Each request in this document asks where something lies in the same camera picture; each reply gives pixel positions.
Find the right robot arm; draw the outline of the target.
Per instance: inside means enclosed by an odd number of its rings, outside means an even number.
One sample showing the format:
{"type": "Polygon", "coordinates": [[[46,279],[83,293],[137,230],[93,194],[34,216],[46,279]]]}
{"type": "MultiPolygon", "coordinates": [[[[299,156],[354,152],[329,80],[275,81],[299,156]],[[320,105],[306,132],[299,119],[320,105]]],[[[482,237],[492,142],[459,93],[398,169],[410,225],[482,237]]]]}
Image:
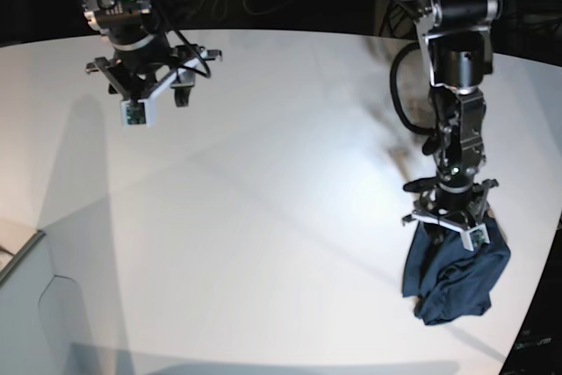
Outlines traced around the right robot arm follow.
{"type": "Polygon", "coordinates": [[[162,0],[83,0],[83,15],[113,49],[112,57],[88,63],[87,72],[104,75],[110,93],[133,108],[159,88],[173,90],[178,108],[187,106],[196,78],[210,78],[210,61],[221,57],[189,42],[162,0]]]}

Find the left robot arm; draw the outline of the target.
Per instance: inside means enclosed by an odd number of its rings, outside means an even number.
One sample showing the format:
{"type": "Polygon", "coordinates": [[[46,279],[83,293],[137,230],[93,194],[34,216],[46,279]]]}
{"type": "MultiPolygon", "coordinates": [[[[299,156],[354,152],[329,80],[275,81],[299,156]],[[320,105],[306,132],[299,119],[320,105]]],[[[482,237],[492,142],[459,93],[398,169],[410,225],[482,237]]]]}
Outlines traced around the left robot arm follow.
{"type": "Polygon", "coordinates": [[[407,122],[426,136],[422,152],[436,164],[432,177],[414,180],[404,190],[417,195],[403,222],[418,222],[437,242],[457,234],[473,251],[490,241],[485,214],[494,179],[475,177],[486,162],[482,126],[486,101],[480,89],[494,71],[492,27],[505,0],[400,0],[411,8],[417,41],[404,47],[391,67],[391,93],[397,95],[398,67],[412,51],[421,53],[429,77],[431,127],[407,122]]]}

